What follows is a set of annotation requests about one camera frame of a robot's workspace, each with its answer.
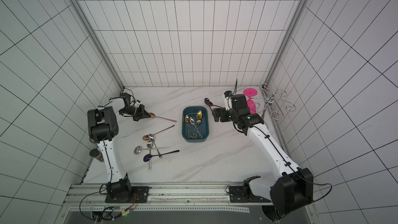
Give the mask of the teal storage box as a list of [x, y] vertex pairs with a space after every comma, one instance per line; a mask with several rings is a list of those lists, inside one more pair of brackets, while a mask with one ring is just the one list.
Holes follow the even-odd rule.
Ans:
[[206, 141], [209, 136], [209, 121], [205, 107], [188, 106], [182, 111], [181, 133], [188, 143]]

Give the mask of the gold ornate-handle spoon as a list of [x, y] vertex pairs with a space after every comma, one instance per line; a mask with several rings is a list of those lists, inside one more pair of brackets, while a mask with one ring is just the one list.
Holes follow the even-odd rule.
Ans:
[[190, 125], [190, 117], [189, 115], [186, 115], [184, 118], [186, 124], [187, 124], [187, 139], [191, 139], [191, 134], [190, 134], [190, 130], [189, 130], [189, 125]]

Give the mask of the rose gold spoon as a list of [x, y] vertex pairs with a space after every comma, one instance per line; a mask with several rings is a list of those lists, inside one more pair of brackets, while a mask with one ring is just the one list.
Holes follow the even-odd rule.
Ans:
[[173, 120], [173, 119], [156, 116], [154, 113], [149, 113], [149, 114], [150, 114], [151, 118], [160, 118], [160, 119], [168, 120], [168, 121], [171, 121], [171, 122], [177, 122], [176, 120]]
[[168, 129], [170, 129], [170, 128], [173, 128], [173, 127], [174, 127], [174, 125], [171, 125], [170, 127], [165, 128], [165, 129], [163, 129], [163, 130], [161, 130], [161, 131], [159, 131], [159, 132], [144, 135], [144, 136], [143, 136], [143, 140], [144, 140], [144, 141], [149, 141], [149, 140], [150, 140], [150, 137], [153, 137], [153, 136], [155, 136], [156, 134], [159, 134], [159, 133], [161, 133], [161, 132], [164, 132], [164, 131], [166, 131], [166, 130], [168, 130]]

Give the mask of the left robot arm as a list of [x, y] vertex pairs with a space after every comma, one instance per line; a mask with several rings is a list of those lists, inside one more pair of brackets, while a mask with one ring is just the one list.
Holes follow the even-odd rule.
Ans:
[[107, 203], [127, 203], [135, 195], [115, 150], [116, 136], [119, 133], [117, 114], [130, 117], [134, 121], [151, 117], [129, 89], [123, 89], [118, 97], [113, 97], [105, 105], [87, 112], [89, 137], [97, 144], [97, 150], [101, 152], [106, 166]]

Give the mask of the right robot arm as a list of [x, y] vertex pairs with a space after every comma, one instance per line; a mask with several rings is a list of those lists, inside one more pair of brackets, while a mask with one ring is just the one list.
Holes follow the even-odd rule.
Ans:
[[273, 177], [252, 176], [243, 182], [241, 192], [229, 187], [229, 193], [248, 202], [269, 200], [263, 212], [270, 220], [280, 220], [287, 214], [313, 203], [314, 177], [307, 168], [301, 169], [271, 136], [264, 120], [251, 113], [244, 94], [223, 94], [224, 108], [213, 110], [221, 122], [232, 122], [234, 128], [249, 137], [270, 164]]

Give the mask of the silver textured-handle spoon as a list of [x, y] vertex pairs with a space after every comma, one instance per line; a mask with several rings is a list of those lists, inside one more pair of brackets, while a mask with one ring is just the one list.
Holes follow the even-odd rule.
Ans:
[[149, 167], [148, 167], [148, 171], [151, 172], [152, 171], [152, 160], [149, 159]]

